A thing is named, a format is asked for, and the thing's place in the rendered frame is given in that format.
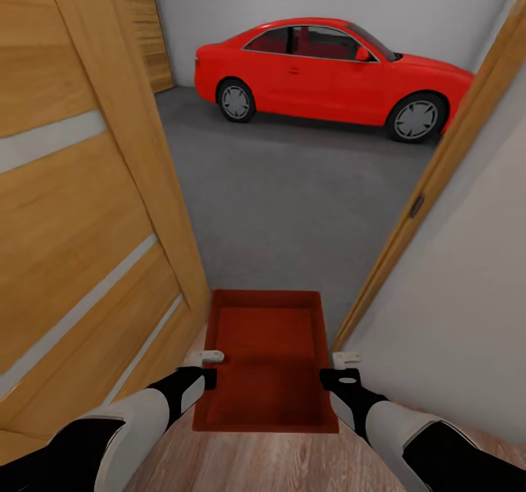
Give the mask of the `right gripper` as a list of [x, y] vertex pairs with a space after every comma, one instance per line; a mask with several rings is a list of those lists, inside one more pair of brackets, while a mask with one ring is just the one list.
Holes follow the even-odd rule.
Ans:
[[339, 375], [349, 375], [355, 379], [358, 379], [358, 384], [361, 384], [359, 369], [357, 368], [346, 368], [346, 370], [335, 370], [334, 368], [323, 368], [320, 371], [320, 378], [322, 381], [322, 387], [324, 390], [334, 390], [333, 382]]

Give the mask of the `storage box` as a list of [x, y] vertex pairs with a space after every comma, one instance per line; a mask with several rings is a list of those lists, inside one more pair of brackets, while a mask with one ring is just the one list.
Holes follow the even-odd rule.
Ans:
[[215, 289], [205, 348], [224, 354], [216, 389], [195, 402], [193, 431], [339, 434], [320, 292]]

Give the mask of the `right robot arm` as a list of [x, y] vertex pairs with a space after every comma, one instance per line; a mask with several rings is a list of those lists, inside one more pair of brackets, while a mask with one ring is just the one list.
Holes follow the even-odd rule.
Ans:
[[407, 492], [526, 492], [526, 471], [489, 453], [445, 418], [415, 412], [362, 386], [361, 352], [333, 352], [320, 378], [335, 414], [361, 436]]

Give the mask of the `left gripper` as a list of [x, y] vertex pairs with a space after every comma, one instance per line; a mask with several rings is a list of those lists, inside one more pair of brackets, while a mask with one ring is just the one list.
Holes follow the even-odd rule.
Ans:
[[217, 381], [217, 369], [216, 368], [198, 368], [198, 372], [200, 374], [203, 374], [205, 377], [205, 389], [216, 389], [216, 381]]

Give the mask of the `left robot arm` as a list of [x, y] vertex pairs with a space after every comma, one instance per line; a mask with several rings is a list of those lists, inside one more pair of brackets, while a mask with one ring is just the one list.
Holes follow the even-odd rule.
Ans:
[[161, 436], [204, 390], [216, 389], [219, 350], [194, 352], [192, 366], [65, 425], [51, 442], [0, 466], [0, 492], [122, 492]]

